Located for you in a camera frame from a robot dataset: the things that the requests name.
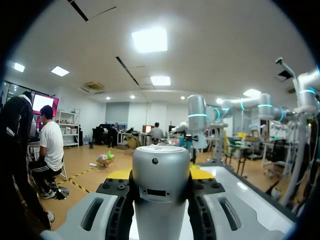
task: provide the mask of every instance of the white wall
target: white wall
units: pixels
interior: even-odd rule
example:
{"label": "white wall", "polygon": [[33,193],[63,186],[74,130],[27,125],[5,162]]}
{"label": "white wall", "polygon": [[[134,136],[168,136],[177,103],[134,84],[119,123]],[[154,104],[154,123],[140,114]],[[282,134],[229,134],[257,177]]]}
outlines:
{"label": "white wall", "polygon": [[83,137],[85,135],[92,137],[92,129],[105,123],[105,103],[94,101],[85,94],[67,87],[57,89],[55,97],[59,99],[58,110],[80,109],[79,124]]}
{"label": "white wall", "polygon": [[155,125],[155,123],[159,123],[163,132],[168,131],[167,108],[168,105],[165,103],[148,103],[146,124]]}
{"label": "white wall", "polygon": [[128,128],[142,132],[143,125],[160,124],[160,128],[167,132],[170,122],[176,126],[188,119],[186,104],[141,103],[130,102],[128,113]]}
{"label": "white wall", "polygon": [[228,124],[223,130],[226,131],[227,137],[233,137],[234,135],[234,117],[223,118],[222,121],[225,124]]}
{"label": "white wall", "polygon": [[147,103],[130,102],[128,113],[128,129],[142,132],[142,125],[147,124]]}
{"label": "white wall", "polygon": [[186,104],[169,104],[167,106],[166,128],[169,125],[177,126],[186,120],[188,120],[188,106]]}

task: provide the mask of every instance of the chair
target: chair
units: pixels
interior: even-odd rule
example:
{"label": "chair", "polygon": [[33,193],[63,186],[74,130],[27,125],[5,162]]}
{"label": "chair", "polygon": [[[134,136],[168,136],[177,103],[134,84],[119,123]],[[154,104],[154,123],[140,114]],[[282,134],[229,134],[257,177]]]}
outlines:
{"label": "chair", "polygon": [[273,163],[273,167],[270,167],[264,171],[264,174],[271,173],[270,178],[272,178],[274,174],[277,174],[278,176],[281,175],[280,172],[275,170],[275,163],[276,162],[283,162],[285,160],[285,158],[286,158],[285,145],[286,145],[285,139],[275,140],[272,152],[267,151],[265,153],[265,158],[268,159],[268,161]]}

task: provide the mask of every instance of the person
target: person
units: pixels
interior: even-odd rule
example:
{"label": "person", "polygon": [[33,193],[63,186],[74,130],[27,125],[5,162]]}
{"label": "person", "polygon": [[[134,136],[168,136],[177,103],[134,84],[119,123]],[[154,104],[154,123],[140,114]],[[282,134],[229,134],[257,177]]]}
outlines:
{"label": "person", "polygon": [[42,190],[41,197],[50,199],[55,197],[54,176],[62,171],[64,157],[64,140],[60,127],[53,121],[54,111],[51,106],[46,105],[41,110],[43,128],[40,132],[39,160],[29,163],[31,174]]}
{"label": "person", "polygon": [[156,122],[154,124],[154,128],[151,129],[149,134],[151,135],[151,138],[153,140],[154,144],[158,144],[159,139],[163,139],[165,137],[164,132],[159,128],[159,123]]}
{"label": "person", "polygon": [[8,211],[17,215],[25,212],[14,186],[15,181],[28,210],[36,216],[46,229],[50,229],[51,222],[54,221],[55,217],[51,211],[43,209],[35,190],[28,181],[26,157],[33,116],[32,95],[28,91],[8,100],[0,113],[1,154],[3,154],[3,160],[11,162],[11,166],[6,167],[2,173],[2,186],[4,193],[11,193],[14,196],[12,198],[5,197],[5,200],[11,202],[4,203],[4,206],[11,206],[10,204],[15,202],[18,206],[16,205],[14,209],[8,209]]}
{"label": "person", "polygon": [[109,148],[114,148],[118,143],[118,132],[115,129],[115,125],[111,124],[110,129],[108,130],[107,139],[109,140]]}

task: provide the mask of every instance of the monitor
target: monitor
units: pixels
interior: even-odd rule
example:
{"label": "monitor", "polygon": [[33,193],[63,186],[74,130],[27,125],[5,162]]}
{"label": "monitor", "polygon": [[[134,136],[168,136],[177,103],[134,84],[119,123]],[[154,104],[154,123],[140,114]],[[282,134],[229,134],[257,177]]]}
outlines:
{"label": "monitor", "polygon": [[32,110],[34,114],[41,114],[40,110],[49,105],[53,109],[53,116],[55,117],[57,114],[57,107],[58,107],[59,99],[51,96],[42,95],[39,93],[34,94]]}

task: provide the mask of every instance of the black pants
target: black pants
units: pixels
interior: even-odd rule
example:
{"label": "black pants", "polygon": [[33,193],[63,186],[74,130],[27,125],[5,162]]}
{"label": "black pants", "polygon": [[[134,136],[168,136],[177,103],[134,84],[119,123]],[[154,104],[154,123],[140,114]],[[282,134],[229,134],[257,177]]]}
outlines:
{"label": "black pants", "polygon": [[31,170],[32,177],[45,193],[50,191],[50,187],[46,184],[45,180],[48,183],[53,183],[55,181],[54,176],[59,175],[62,171],[62,168],[58,171],[53,171],[43,157],[40,157],[38,161],[30,162],[29,169]]}
{"label": "black pants", "polygon": [[35,190],[29,184],[28,171],[26,162],[27,150],[14,147],[14,144],[4,145],[4,159],[11,160],[12,167],[8,167],[5,171],[4,181],[10,181],[6,186],[13,186],[13,177],[19,188],[22,198],[28,206],[28,209],[39,219],[46,229],[50,229],[50,222],[47,213],[41,206]]}

